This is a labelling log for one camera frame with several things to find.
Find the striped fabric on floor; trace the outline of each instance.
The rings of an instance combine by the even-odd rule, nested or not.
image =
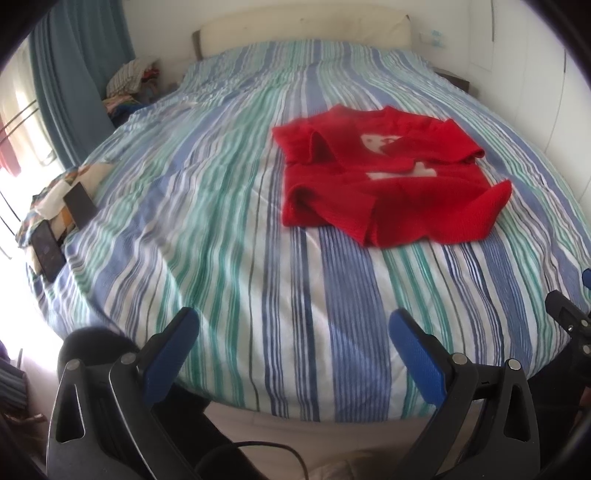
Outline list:
[[[483,242],[360,248],[334,228],[281,225],[284,157],[270,129],[342,104],[452,117],[514,193]],[[262,43],[198,62],[90,156],[114,161],[100,213],[66,241],[67,266],[31,286],[60,335],[88,325],[139,345],[181,306],[202,331],[180,381],[240,408],[310,421],[428,413],[388,341],[407,308],[448,351],[518,359],[532,375],[567,337],[544,311],[591,296],[589,230],[543,155],[410,52]]]

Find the wall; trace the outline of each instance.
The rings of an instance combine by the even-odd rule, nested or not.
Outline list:
[[[125,0],[124,9],[136,54],[159,56],[167,84],[194,62],[191,34],[205,22],[298,1],[314,0]],[[591,220],[591,158],[584,144],[591,92],[559,40],[522,0],[344,1],[409,13],[413,50],[470,80],[480,101],[548,155]],[[432,30],[443,34],[444,48],[421,43],[420,33]]]

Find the striped bedsheet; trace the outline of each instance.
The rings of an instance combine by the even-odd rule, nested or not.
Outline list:
[[[288,229],[284,157],[270,129],[342,104],[452,117],[514,193],[483,242],[360,248],[334,228]],[[419,56],[293,41],[229,50],[135,113],[89,157],[116,167],[100,213],[66,241],[67,266],[31,286],[61,336],[89,325],[140,346],[191,306],[202,329],[179,381],[225,404],[310,421],[367,422],[428,407],[387,335],[407,308],[450,352],[532,375],[566,336],[559,289],[590,304],[589,230],[543,155]]]

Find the black smartphone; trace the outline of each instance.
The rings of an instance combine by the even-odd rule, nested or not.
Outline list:
[[[70,211],[72,220],[82,230],[96,215],[97,209],[92,200],[86,193],[84,185],[77,183],[72,189],[64,195],[64,203]]]
[[[43,275],[49,283],[55,282],[57,274],[66,264],[66,257],[61,253],[47,220],[43,220],[35,228],[31,235],[31,245],[37,254]]]

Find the nightstand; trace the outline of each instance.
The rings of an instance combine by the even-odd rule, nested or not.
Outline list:
[[[468,90],[470,89],[470,82],[468,82],[468,80],[465,80],[465,79],[453,74],[452,72],[448,72],[447,70],[433,69],[433,71],[435,73],[437,73],[440,77],[443,77],[446,80],[448,80],[452,85],[454,85],[454,86],[458,87],[460,90],[463,90],[464,92],[468,93]]]

